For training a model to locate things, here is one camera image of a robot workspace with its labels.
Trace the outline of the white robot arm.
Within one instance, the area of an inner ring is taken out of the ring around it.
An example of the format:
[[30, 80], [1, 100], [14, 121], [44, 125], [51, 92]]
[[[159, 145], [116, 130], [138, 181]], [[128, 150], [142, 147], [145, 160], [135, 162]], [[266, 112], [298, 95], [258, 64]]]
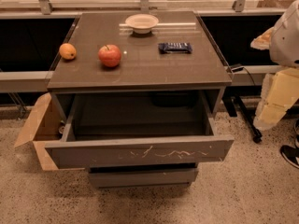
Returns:
[[264, 131], [275, 127], [299, 100], [299, 1], [292, 2], [275, 25], [254, 38], [250, 46], [268, 49], [271, 61], [281, 66], [263, 79], [253, 124]]

